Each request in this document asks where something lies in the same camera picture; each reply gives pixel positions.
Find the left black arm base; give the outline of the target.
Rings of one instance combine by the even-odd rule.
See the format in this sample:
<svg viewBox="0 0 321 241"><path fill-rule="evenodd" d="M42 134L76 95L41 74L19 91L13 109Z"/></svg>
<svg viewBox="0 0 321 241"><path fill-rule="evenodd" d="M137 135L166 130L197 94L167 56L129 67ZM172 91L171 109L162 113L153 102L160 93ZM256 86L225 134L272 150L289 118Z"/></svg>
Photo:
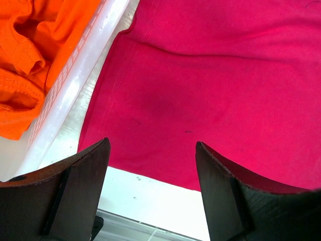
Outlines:
<svg viewBox="0 0 321 241"><path fill-rule="evenodd" d="M97 237L98 233L101 231L101 229L104 226L104 219L100 216L95 216L93 228L90 236L90 241L94 241Z"/></svg>

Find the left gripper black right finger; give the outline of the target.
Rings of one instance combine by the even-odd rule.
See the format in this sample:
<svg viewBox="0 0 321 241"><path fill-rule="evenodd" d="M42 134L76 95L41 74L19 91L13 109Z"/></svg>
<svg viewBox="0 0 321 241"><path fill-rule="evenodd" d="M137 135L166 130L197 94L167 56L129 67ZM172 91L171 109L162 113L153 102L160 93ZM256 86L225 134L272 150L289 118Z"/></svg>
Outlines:
<svg viewBox="0 0 321 241"><path fill-rule="evenodd" d="M211 240L320 240L320 190L263 177L202 142L196 165Z"/></svg>

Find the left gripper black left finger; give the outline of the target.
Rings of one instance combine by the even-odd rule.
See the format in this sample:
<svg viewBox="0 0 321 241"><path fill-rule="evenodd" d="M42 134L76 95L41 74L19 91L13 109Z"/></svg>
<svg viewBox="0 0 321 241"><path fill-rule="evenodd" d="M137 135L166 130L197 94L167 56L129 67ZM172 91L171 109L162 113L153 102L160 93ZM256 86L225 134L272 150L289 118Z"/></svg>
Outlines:
<svg viewBox="0 0 321 241"><path fill-rule="evenodd" d="M104 138L1 183L1 240L91 240L110 156Z"/></svg>

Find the crimson red t shirt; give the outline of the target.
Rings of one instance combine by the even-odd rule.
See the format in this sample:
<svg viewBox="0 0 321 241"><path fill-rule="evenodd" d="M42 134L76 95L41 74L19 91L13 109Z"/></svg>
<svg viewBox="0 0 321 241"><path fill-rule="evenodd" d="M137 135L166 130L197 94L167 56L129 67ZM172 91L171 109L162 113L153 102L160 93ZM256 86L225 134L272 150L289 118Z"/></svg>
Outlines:
<svg viewBox="0 0 321 241"><path fill-rule="evenodd" d="M320 187L320 1L140 1L114 39L78 150L199 190L195 145Z"/></svg>

